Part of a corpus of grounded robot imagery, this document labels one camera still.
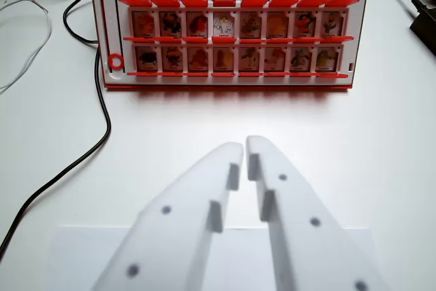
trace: red ring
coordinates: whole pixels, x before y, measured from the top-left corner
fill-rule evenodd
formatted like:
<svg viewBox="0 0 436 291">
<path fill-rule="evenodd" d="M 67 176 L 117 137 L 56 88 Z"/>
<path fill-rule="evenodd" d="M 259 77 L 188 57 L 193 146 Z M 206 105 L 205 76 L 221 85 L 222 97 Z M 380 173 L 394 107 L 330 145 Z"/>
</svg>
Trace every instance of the red ring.
<svg viewBox="0 0 436 291">
<path fill-rule="evenodd" d="M 114 65 L 114 58 L 118 58 L 120 60 L 120 65 L 118 66 Z M 120 54 L 110 54 L 108 57 L 108 61 L 109 61 L 109 66 L 113 70 L 121 70 L 124 67 L 124 58 Z"/>
</svg>

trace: white table surface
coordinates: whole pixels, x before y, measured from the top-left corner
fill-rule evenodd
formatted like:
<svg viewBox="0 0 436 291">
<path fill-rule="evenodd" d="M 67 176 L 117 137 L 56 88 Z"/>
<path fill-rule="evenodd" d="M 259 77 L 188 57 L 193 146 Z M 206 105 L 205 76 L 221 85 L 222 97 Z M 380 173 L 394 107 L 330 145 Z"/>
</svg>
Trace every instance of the white table surface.
<svg viewBox="0 0 436 291">
<path fill-rule="evenodd" d="M 0 238 L 27 197 L 106 128 L 93 82 L 95 51 L 69 36 L 72 0 L 37 0 L 54 31 L 0 95 Z M 95 37 L 90 0 L 69 18 Z M 401 0 L 415 14 L 409 0 Z M 55 228 L 130 226 L 197 159 L 251 134 L 276 143 L 344 227 L 369 227 L 393 290 L 436 285 L 436 57 L 397 0 L 368 0 L 348 92 L 104 92 L 113 130 L 101 151 L 42 196 L 0 265 L 0 290 L 44 290 Z M 20 3 L 0 13 L 0 81 L 43 40 L 45 18 Z M 242 173 L 227 227 L 259 227 L 255 184 Z"/>
</svg>

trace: character card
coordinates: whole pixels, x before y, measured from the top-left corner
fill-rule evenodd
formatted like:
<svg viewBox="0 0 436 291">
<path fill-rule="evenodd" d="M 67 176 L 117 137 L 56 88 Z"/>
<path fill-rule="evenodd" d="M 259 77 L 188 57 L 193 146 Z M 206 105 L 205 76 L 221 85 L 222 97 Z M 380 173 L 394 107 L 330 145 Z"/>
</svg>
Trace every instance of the character card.
<svg viewBox="0 0 436 291">
<path fill-rule="evenodd" d="M 159 18 L 162 37 L 182 36 L 182 23 L 176 12 L 160 12 Z"/>
<path fill-rule="evenodd" d="M 294 19 L 294 37 L 313 37 L 316 17 L 312 12 L 296 12 Z"/>
<path fill-rule="evenodd" d="M 266 21 L 266 37 L 287 37 L 289 18 L 283 12 L 269 12 Z"/>
<path fill-rule="evenodd" d="M 343 18 L 339 12 L 322 13 L 321 37 L 335 37 L 342 33 Z"/>
<path fill-rule="evenodd" d="M 207 72 L 208 53 L 203 48 L 188 48 L 188 70 L 190 72 Z"/>
<path fill-rule="evenodd" d="M 134 37 L 154 37 L 155 19 L 148 12 L 132 12 Z"/>
<path fill-rule="evenodd" d="M 258 72 L 259 71 L 259 53 L 254 47 L 239 48 L 239 71 L 240 72 Z"/>
<path fill-rule="evenodd" d="M 157 72 L 157 55 L 151 47 L 135 47 L 135 53 L 139 72 Z"/>
<path fill-rule="evenodd" d="M 230 12 L 215 12 L 213 14 L 213 35 L 234 37 L 234 18 Z"/>
<path fill-rule="evenodd" d="M 265 72 L 283 72 L 285 69 L 286 52 L 280 47 L 265 48 Z"/>
<path fill-rule="evenodd" d="M 316 72 L 335 72 L 338 53 L 333 47 L 318 48 L 316 56 Z"/>
<path fill-rule="evenodd" d="M 188 37 L 207 37 L 207 17 L 201 12 L 187 12 L 186 25 Z"/>
<path fill-rule="evenodd" d="M 291 72 L 308 72 L 311 69 L 312 52 L 309 48 L 291 48 Z"/>
<path fill-rule="evenodd" d="M 182 52 L 177 47 L 162 47 L 162 66 L 164 71 L 182 71 L 182 60 Z"/>
<path fill-rule="evenodd" d="M 229 48 L 213 48 L 213 71 L 233 72 L 233 52 Z"/>
<path fill-rule="evenodd" d="M 240 13 L 240 35 L 241 39 L 259 39 L 262 19 L 257 12 Z"/>
</svg>

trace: white cable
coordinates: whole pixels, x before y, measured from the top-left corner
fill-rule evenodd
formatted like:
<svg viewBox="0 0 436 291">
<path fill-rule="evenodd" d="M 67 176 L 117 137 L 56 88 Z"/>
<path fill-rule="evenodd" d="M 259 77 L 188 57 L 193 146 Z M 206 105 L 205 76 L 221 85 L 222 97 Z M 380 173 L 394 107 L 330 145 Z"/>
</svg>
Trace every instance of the white cable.
<svg viewBox="0 0 436 291">
<path fill-rule="evenodd" d="M 36 6 L 38 6 L 39 8 L 42 9 L 42 11 L 44 12 L 44 14 L 46 15 L 46 18 L 47 18 L 47 25 L 48 25 L 47 36 L 46 36 L 46 39 L 42 42 L 41 46 L 39 46 L 38 48 L 36 48 L 35 51 L 33 51 L 33 52 L 30 54 L 29 58 L 26 59 L 24 65 L 22 66 L 20 72 L 19 72 L 18 75 L 15 77 L 15 79 L 13 79 L 11 82 L 7 83 L 6 85 L 2 85 L 2 86 L 0 86 L 0 90 L 3 90 L 3 89 L 7 89 L 7 88 L 9 88 L 9 87 L 12 86 L 16 81 L 18 81 L 18 80 L 21 78 L 21 76 L 24 75 L 24 73 L 27 71 L 27 69 L 28 69 L 28 68 L 30 67 L 30 65 L 32 64 L 32 62 L 33 62 L 34 58 L 36 57 L 36 55 L 38 54 L 38 52 L 42 49 L 42 47 L 44 47 L 44 46 L 46 45 L 48 39 L 50 39 L 50 36 L 51 36 L 51 34 L 52 34 L 52 23 L 50 22 L 50 19 L 49 19 L 49 17 L 48 17 L 48 10 L 46 10 L 44 7 L 42 7 L 39 3 L 37 3 L 37 2 L 34 1 L 34 0 L 17 0 L 17 1 L 14 1 L 13 3 L 9 3 L 9 4 L 7 4 L 6 6 L 0 8 L 0 11 L 2 11 L 2 10 L 4 10 L 5 8 L 7 8 L 7 7 L 9 7 L 9 6 L 12 6 L 12 5 L 16 4 L 16 3 L 20 3 L 21 1 L 30 1 L 30 2 L 34 3 Z"/>
</svg>

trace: power adapter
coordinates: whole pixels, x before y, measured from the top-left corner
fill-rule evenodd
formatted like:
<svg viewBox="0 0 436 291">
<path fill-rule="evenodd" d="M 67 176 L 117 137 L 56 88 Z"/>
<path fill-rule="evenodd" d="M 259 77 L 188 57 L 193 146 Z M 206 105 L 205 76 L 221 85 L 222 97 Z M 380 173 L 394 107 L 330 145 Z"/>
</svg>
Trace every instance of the power adapter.
<svg viewBox="0 0 436 291">
<path fill-rule="evenodd" d="M 436 8 L 428 9 L 421 1 L 412 0 L 420 13 L 410 29 L 421 39 L 436 56 Z"/>
</svg>

